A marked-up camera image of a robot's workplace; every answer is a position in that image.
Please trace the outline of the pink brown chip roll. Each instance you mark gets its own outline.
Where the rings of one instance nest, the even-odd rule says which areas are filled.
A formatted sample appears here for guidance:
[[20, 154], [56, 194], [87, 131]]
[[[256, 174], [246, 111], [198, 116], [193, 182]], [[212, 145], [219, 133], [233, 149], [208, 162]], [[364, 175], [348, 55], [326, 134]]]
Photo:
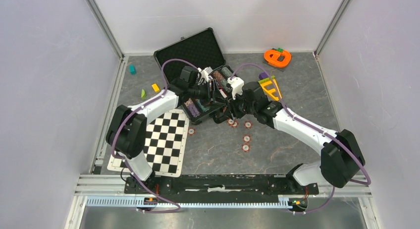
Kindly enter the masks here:
[[192, 99], [188, 99], [184, 104], [188, 108], [195, 108], [196, 107], [194, 102], [192, 101]]

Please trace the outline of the black poker carrying case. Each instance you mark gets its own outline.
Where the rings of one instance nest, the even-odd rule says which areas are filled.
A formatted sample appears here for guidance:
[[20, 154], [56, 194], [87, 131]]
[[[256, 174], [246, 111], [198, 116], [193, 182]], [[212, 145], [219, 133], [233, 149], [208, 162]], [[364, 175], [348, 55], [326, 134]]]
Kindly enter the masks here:
[[[226, 95], [230, 95], [232, 92], [225, 92], [223, 90], [222, 85], [218, 83], [218, 81], [212, 76], [212, 73], [214, 71], [220, 72], [220, 70], [225, 66], [229, 67], [232, 73], [233, 70], [230, 66], [226, 64], [226, 60], [218, 44], [215, 32], [211, 27], [206, 28], [203, 31], [200, 31], [187, 38], [182, 38], [178, 42], [175, 42], [165, 48], [155, 51], [154, 58], [159, 66], [162, 66], [164, 62], [166, 62], [169, 59], [178, 58], [186, 60], [189, 63], [201, 69], [204, 69], [205, 67], [211, 67], [211, 70], [208, 70], [207, 73], [209, 77], [216, 81], [217, 87], [220, 90], [222, 90]], [[190, 122], [194, 125], [198, 125], [202, 123], [203, 120], [215, 116], [218, 110], [221, 109], [220, 104], [205, 103], [204, 101], [199, 100], [205, 107], [208, 108], [208, 111], [204, 113], [198, 107], [197, 100], [198, 99], [192, 99], [195, 106], [201, 113], [198, 117], [193, 117], [184, 103], [181, 105], [185, 114], [190, 119]]]

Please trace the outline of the purple poker chip roll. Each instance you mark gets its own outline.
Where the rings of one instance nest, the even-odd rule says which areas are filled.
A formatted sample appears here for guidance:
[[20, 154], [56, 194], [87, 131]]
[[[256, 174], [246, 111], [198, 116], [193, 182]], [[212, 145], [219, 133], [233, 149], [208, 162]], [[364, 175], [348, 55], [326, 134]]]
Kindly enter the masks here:
[[201, 114], [194, 104], [188, 105], [187, 108], [193, 117], [198, 117]]

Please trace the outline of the brown poker chip roll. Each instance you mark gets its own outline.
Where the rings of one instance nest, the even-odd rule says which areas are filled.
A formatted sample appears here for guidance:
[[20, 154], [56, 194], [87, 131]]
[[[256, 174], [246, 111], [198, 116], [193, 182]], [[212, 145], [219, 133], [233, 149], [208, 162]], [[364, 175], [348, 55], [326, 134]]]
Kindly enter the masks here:
[[218, 83], [220, 83], [221, 85], [223, 84], [225, 79], [224, 79], [224, 76], [220, 72], [214, 71], [212, 73], [212, 76], [218, 81]]

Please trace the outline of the green blue chip roll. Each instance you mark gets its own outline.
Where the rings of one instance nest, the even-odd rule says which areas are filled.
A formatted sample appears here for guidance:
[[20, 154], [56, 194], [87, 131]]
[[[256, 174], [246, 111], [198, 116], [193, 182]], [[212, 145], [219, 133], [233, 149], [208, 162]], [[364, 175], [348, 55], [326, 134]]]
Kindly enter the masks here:
[[228, 84], [227, 80], [223, 79], [223, 80], [221, 81], [221, 84], [222, 84], [223, 90], [224, 90], [225, 92], [227, 92], [227, 93], [231, 92], [231, 87], [230, 87], [230, 85]]

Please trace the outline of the grey green chip roll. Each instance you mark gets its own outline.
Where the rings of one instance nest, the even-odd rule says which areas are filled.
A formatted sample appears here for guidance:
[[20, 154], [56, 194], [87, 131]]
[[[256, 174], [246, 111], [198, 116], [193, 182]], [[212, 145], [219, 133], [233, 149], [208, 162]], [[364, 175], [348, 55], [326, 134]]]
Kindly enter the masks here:
[[225, 78], [229, 78], [229, 77], [232, 75], [232, 71], [231, 71], [231, 70], [230, 70], [230, 68], [229, 68], [229, 67], [227, 67], [227, 66], [223, 67], [223, 68], [220, 70], [220, 72], [222, 73], [222, 75], [223, 75]]

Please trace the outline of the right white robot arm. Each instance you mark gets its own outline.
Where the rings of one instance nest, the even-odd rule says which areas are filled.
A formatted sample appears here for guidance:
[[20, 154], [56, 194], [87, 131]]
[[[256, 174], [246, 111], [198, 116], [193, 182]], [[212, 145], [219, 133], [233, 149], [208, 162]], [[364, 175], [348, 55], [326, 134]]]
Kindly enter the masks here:
[[365, 165], [354, 134], [346, 129], [337, 132], [301, 118], [278, 101], [269, 100], [258, 82], [244, 83], [239, 77], [229, 78], [225, 115], [241, 118], [253, 115], [259, 123], [285, 132], [312, 148], [320, 156], [318, 162], [300, 164], [289, 171], [286, 187], [301, 192], [312, 183], [329, 183], [343, 188]]

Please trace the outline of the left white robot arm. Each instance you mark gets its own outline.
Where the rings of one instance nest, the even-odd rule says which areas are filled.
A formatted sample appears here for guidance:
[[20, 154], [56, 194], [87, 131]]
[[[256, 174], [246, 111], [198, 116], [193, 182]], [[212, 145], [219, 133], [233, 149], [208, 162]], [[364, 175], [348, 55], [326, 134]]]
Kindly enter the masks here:
[[112, 156], [125, 161], [143, 193], [152, 192], [156, 186], [156, 180], [151, 176], [154, 171], [143, 153], [147, 126], [188, 99], [211, 99], [216, 90], [215, 81], [210, 77], [212, 71], [211, 67], [186, 66], [180, 76], [155, 97], [131, 107], [120, 105], [116, 108], [105, 139]]

